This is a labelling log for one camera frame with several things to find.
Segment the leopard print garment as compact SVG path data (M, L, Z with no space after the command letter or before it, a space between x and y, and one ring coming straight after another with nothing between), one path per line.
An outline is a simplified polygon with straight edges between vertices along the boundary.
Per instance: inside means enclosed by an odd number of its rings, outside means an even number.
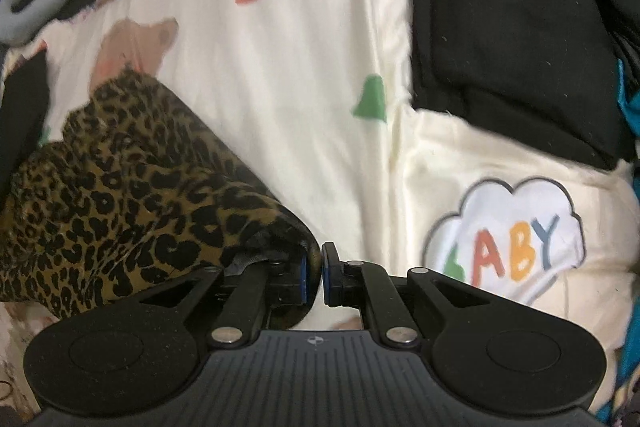
M1 206L1 298L67 319L206 267L321 255L303 221L170 89L123 70L17 168Z

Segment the folded black clothes stack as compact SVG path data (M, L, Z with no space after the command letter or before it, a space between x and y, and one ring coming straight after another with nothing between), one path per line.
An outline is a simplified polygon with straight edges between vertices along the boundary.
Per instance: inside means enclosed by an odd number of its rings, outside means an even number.
M412 0L412 104L604 170L636 156L596 0Z

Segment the cream bear print blanket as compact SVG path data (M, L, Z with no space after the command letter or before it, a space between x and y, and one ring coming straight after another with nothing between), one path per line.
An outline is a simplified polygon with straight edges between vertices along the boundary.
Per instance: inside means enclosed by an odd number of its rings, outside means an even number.
M47 140L84 105L107 40L171 36L157 78L319 241L395 274L427 265L575 322L618 373L634 309L630 166L594 169L411 105L410 0L112 0L12 50L48 47Z

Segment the black garment on pile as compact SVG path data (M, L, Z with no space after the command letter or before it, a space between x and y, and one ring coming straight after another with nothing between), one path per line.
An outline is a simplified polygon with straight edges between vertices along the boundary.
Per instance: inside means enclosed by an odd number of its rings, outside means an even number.
M50 103L47 50L6 77L1 102L1 204L19 165L36 149Z

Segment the grey neck pillow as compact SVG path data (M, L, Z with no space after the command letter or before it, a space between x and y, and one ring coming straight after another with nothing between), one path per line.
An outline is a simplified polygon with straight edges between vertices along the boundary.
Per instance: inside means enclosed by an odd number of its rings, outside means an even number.
M68 0L1 0L1 43L24 46Z

